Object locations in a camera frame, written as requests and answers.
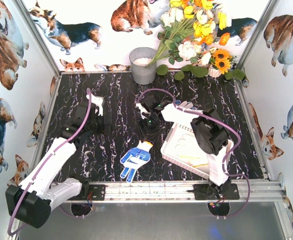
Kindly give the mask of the white perforated storage basket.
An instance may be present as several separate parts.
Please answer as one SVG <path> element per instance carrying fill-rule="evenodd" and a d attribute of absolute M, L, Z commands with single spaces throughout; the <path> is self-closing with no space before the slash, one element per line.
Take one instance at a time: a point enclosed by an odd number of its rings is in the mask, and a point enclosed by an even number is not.
<path fill-rule="evenodd" d="M 199 147 L 192 129 L 174 123 L 160 149 L 162 158 L 197 176 L 209 179 L 207 154 Z"/>

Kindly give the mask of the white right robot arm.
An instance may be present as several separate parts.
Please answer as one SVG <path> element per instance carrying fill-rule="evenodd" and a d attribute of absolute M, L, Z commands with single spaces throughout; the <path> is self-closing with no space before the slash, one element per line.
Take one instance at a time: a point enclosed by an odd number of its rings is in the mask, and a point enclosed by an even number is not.
<path fill-rule="evenodd" d="M 191 102 L 180 100 L 158 102 L 152 96 L 135 106 L 140 110 L 139 128 L 144 139 L 159 133 L 162 121 L 173 124 L 160 148 L 163 159 L 216 186 L 228 180 L 227 152 L 234 143 L 229 131 L 216 123 L 220 117 L 214 109 L 197 110 Z"/>

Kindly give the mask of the white glove orange cuff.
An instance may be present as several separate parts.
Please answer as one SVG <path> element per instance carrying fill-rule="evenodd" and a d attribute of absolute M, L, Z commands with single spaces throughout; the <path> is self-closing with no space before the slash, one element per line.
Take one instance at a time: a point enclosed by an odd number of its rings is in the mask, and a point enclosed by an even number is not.
<path fill-rule="evenodd" d="M 182 138 L 177 141 L 175 146 L 178 156 L 197 157 L 199 145 L 196 138 L 190 134 L 184 134 Z"/>

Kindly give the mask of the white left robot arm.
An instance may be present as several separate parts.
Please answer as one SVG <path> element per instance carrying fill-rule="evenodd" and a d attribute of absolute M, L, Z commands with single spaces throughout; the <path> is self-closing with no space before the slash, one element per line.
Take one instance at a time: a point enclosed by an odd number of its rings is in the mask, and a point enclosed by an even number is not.
<path fill-rule="evenodd" d="M 64 201 L 87 194 L 88 181 L 78 180 L 74 176 L 54 187 L 51 187 L 51 183 L 88 137 L 104 134 L 103 105 L 101 97 L 79 103 L 75 114 L 60 128 L 51 147 L 33 171 L 20 184 L 9 185 L 5 197 L 12 219 L 38 229 Z"/>

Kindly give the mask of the orange dotted white glove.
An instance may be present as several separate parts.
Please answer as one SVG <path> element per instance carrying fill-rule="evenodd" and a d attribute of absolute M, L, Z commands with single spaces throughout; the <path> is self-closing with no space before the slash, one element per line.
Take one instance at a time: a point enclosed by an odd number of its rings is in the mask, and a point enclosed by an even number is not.
<path fill-rule="evenodd" d="M 201 167 L 206 167 L 209 165 L 207 158 L 202 156 L 182 155 L 182 156 L 179 156 L 179 160 L 184 162 L 185 164 L 188 164 L 189 166 L 193 168 L 201 168 Z"/>

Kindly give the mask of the blue dotted glove peace sign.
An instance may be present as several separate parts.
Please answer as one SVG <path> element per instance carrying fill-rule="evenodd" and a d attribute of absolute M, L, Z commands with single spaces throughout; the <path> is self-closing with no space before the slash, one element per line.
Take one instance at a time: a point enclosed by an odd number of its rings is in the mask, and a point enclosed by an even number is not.
<path fill-rule="evenodd" d="M 129 149 L 120 159 L 120 163 L 124 167 L 120 178 L 125 179 L 127 183 L 131 183 L 137 170 L 150 161 L 150 149 L 152 147 L 153 144 L 149 141 L 139 141 L 136 147 Z"/>

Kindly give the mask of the blue dotted glove orange cuff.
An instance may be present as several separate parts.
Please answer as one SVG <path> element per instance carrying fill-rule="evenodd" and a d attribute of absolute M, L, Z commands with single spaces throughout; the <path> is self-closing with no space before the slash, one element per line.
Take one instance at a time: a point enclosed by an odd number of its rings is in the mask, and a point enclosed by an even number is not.
<path fill-rule="evenodd" d="M 176 100 L 175 105 L 178 108 L 197 110 L 197 108 L 194 106 L 194 104 L 192 102 L 190 102 L 190 101 Z"/>

